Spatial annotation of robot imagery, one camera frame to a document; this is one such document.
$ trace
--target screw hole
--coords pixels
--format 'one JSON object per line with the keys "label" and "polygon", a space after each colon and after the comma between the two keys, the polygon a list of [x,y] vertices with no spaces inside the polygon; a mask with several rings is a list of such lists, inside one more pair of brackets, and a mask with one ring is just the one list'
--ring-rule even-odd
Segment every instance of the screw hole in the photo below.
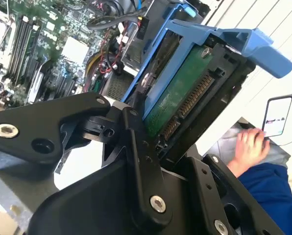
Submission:
{"label": "screw hole", "polygon": [[223,232],[225,231],[225,228],[221,224],[219,224],[219,229]]}
{"label": "screw hole", "polygon": [[155,203],[158,207],[162,208],[162,203],[159,200],[155,200]]}
{"label": "screw hole", "polygon": [[96,100],[97,100],[97,102],[100,103],[100,104],[105,104],[105,101],[104,101],[103,99],[97,98]]}
{"label": "screw hole", "polygon": [[34,139],[32,141],[33,149],[42,154],[48,154],[54,151],[54,144],[47,139]]}
{"label": "screw hole", "polygon": [[150,156],[146,156],[146,161],[147,161],[148,163],[152,163],[152,159],[150,158]]}
{"label": "screw hole", "polygon": [[10,127],[8,127],[8,126],[2,127],[2,128],[1,128],[1,131],[2,131],[3,133],[6,133],[6,134],[11,134],[11,133],[13,133],[13,129],[10,128]]}
{"label": "screw hole", "polygon": [[112,129],[107,129],[107,130],[105,130],[105,131],[103,132],[103,135],[104,135],[105,137],[112,137],[112,136],[114,135],[114,133],[115,133],[114,130],[112,130]]}
{"label": "screw hole", "polygon": [[270,235],[270,233],[266,229],[263,230],[263,234],[264,235]]}
{"label": "screw hole", "polygon": [[138,115],[138,113],[135,110],[130,110],[130,113],[133,114],[134,116]]}
{"label": "screw hole", "polygon": [[149,146],[149,143],[147,142],[147,141],[143,141],[143,145],[145,145],[145,146]]}

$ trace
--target red wire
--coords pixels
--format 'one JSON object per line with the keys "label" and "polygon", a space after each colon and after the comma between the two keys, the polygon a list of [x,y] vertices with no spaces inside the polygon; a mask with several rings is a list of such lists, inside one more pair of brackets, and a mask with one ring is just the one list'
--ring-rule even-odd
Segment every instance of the red wire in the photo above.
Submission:
{"label": "red wire", "polygon": [[[122,34],[126,31],[126,29],[127,29],[127,26],[125,26],[125,28],[124,28]],[[114,62],[112,63],[112,65],[111,65],[112,67],[117,63],[117,59],[118,59],[118,57],[120,56],[122,46],[123,46],[123,43],[120,42],[120,46],[119,46],[119,49],[118,49],[118,53],[117,53],[117,55],[116,55],[116,57],[115,57],[115,61],[114,61]],[[101,68],[101,62],[102,62],[102,58],[103,58],[102,55],[103,55],[103,54],[102,54],[102,51],[101,51],[101,58],[100,58],[101,61],[100,61],[100,64],[99,64],[99,71],[100,71],[100,73],[105,74],[105,73],[107,73],[107,72],[110,72],[110,71],[111,71],[111,68],[108,68],[108,69],[105,70],[105,71],[102,70],[102,68]]]}

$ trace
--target black plastic part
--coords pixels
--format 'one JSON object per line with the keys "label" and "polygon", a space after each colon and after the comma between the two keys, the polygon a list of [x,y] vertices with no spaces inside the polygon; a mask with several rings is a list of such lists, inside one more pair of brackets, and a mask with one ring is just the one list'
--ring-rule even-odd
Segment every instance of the black plastic part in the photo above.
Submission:
{"label": "black plastic part", "polygon": [[240,228],[243,235],[265,234],[263,231],[271,235],[284,234],[219,158],[216,163],[212,155],[207,154],[203,162],[213,174],[226,216],[233,228]]}
{"label": "black plastic part", "polygon": [[[167,143],[167,148],[161,150],[161,166],[171,170],[177,162],[184,156],[187,150],[198,140],[198,138],[207,130],[212,122],[220,115],[229,102],[238,92],[237,89],[245,81],[246,76],[255,69],[255,64],[246,58],[230,53],[227,50],[217,50],[216,58],[211,61],[208,67],[217,67],[221,65],[225,70],[225,76],[214,82],[207,93],[196,104],[188,114],[182,125],[171,137]],[[235,60],[234,64],[228,62],[229,58]],[[227,95],[230,100],[223,100]]]}
{"label": "black plastic part", "polygon": [[132,219],[130,163],[122,158],[50,196],[33,215],[27,234],[218,235],[216,219],[229,235],[236,235],[235,229],[243,235],[283,234],[223,162],[210,155],[203,161],[182,159],[182,175],[188,178],[162,170],[173,217],[160,231]]}
{"label": "black plastic part", "polygon": [[180,174],[186,176],[191,185],[189,195],[194,216],[204,218],[204,223],[196,227],[195,234],[217,234],[215,220],[220,220],[226,226],[228,235],[232,235],[209,166],[193,157],[185,157],[180,164]]}
{"label": "black plastic part", "polygon": [[[142,116],[131,108],[124,108],[125,131],[120,137],[125,141],[132,215],[138,227],[144,230],[161,230],[172,218],[172,209],[161,173],[159,159],[150,145]],[[152,196],[158,195],[166,202],[164,213],[156,212],[150,205]]]}
{"label": "black plastic part", "polygon": [[162,172],[173,217],[162,231],[141,231],[131,215],[126,160],[116,161],[49,197],[33,215],[28,235],[192,235],[187,182]]}
{"label": "black plastic part", "polygon": [[[67,144],[75,122],[87,115],[105,115],[109,109],[105,98],[85,93],[0,112],[0,124],[19,130],[15,138],[0,137],[0,170],[17,176],[47,176],[62,157],[63,143]],[[67,123],[71,126],[62,128]]]}
{"label": "black plastic part", "polygon": [[136,37],[140,40],[143,40],[145,37],[145,34],[146,34],[149,19],[146,17],[142,17],[142,20],[140,22],[141,22],[141,24],[140,24],[139,29],[137,31]]}

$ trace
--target yellow wire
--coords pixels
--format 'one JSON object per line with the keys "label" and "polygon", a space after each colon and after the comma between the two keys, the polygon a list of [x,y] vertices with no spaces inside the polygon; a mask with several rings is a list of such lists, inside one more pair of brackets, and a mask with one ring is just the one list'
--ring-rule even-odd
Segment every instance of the yellow wire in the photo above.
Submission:
{"label": "yellow wire", "polygon": [[93,65],[93,63],[94,63],[97,59],[99,59],[100,57],[101,57],[101,53],[99,53],[98,55],[96,55],[96,56],[91,60],[91,62],[88,64],[88,67],[87,67],[87,69],[86,69],[85,77],[87,76],[87,74],[88,74],[89,70],[91,69],[91,66]]}

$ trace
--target green circuit board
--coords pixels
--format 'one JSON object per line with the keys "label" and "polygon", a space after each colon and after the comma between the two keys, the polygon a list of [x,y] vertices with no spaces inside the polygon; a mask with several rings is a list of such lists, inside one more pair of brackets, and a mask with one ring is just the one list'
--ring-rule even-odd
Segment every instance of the green circuit board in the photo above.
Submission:
{"label": "green circuit board", "polygon": [[[80,0],[9,0],[9,10],[16,21],[26,16],[41,27],[36,56],[53,59],[60,55],[69,36],[92,48],[92,53],[99,49],[104,31],[90,31],[86,23],[103,13],[94,7],[84,7],[85,4]],[[6,0],[0,0],[0,10],[6,9]]]}
{"label": "green circuit board", "polygon": [[193,88],[197,86],[197,81],[201,79],[203,71],[213,58],[211,54],[206,58],[202,58],[201,54],[203,51],[203,47],[193,47],[172,81],[144,120],[147,132],[151,137],[157,136],[164,129],[168,129],[166,132],[169,132],[167,134],[169,136],[178,127],[177,122],[172,118],[173,115],[186,102],[187,97],[191,94]]}

